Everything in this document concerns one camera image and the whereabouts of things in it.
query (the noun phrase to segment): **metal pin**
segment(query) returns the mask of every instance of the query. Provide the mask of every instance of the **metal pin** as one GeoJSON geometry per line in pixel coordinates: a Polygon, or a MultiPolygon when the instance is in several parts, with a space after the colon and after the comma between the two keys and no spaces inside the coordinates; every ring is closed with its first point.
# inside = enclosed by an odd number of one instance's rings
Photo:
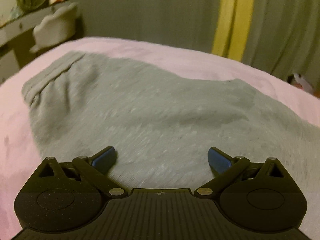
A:
{"type": "Polygon", "coordinates": [[[210,195],[212,194],[212,189],[210,188],[207,188],[207,187],[201,187],[197,190],[197,192],[200,194],[200,195],[203,195],[203,196],[207,196],[207,195],[210,195]]]}
{"type": "Polygon", "coordinates": [[[124,190],[119,187],[114,187],[111,190],[109,190],[109,193],[113,196],[120,196],[124,193],[124,190]]]}

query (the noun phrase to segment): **pink bed sheet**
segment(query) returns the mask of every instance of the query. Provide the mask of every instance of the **pink bed sheet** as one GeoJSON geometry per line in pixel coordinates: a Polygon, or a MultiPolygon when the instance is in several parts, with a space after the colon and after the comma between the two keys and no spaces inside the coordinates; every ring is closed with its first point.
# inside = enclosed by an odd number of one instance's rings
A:
{"type": "MultiPolygon", "coordinates": [[[[32,138],[23,84],[54,60],[71,50],[129,57],[152,63],[190,79],[239,78],[262,93],[282,102],[309,123],[320,126],[320,100],[263,71],[203,52],[146,42],[110,38],[84,38],[67,42],[38,57],[0,87],[0,239],[8,240],[20,230],[13,203],[29,176],[42,161],[32,138]]],[[[314,235],[307,227],[306,234],[314,235]]]]}

